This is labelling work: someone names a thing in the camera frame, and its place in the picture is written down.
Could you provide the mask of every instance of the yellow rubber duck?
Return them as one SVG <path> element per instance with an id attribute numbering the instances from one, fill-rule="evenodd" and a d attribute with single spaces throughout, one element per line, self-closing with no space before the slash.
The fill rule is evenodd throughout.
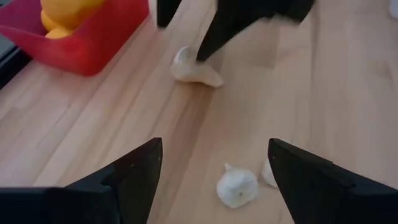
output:
<path id="1" fill-rule="evenodd" d="M 41 20 L 46 37 L 58 39 L 70 35 L 98 10 L 105 0 L 40 0 Z"/>

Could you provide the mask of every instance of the wooden floor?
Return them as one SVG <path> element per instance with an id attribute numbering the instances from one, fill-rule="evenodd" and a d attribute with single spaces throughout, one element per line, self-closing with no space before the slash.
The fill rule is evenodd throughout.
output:
<path id="1" fill-rule="evenodd" d="M 177 83 L 177 50 L 199 46 L 214 0 L 184 0 L 170 27 L 147 19 L 98 75 L 30 63 L 0 91 L 0 185 L 66 185 L 146 140 L 164 140 L 149 223 L 292 223 L 277 190 L 229 210 L 223 164 L 259 174 L 281 138 L 398 188 L 398 21 L 387 0 L 318 0 L 299 26 L 259 22 L 210 63 L 213 90 Z"/>

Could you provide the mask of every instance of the red plastic bin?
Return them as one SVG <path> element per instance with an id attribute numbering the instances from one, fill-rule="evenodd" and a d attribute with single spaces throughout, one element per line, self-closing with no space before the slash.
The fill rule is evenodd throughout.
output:
<path id="1" fill-rule="evenodd" d="M 147 0 L 107 0 L 73 34 L 47 39 L 40 0 L 0 7 L 0 33 L 32 58 L 84 76 L 100 72 L 148 16 Z"/>

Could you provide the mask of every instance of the garlic clove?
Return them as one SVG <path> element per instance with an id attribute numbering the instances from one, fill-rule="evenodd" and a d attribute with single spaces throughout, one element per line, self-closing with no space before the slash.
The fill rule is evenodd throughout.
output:
<path id="1" fill-rule="evenodd" d="M 274 178 L 274 174 L 272 173 L 272 169 L 271 169 L 271 164 L 269 163 L 269 159 L 266 160 L 266 162 L 264 163 L 264 167 L 261 170 L 261 175 L 262 178 L 264 178 L 264 181 L 274 187 L 274 188 L 278 188 L 278 185 L 276 184 L 275 178 Z"/>
<path id="2" fill-rule="evenodd" d="M 225 164 L 226 172 L 217 183 L 217 195 L 229 208 L 239 208 L 259 194 L 257 177 L 248 169 Z"/>
<path id="3" fill-rule="evenodd" d="M 218 88 L 224 84 L 223 78 L 211 66 L 196 62 L 196 52 L 189 46 L 176 54 L 170 71 L 181 82 L 197 82 Z"/>

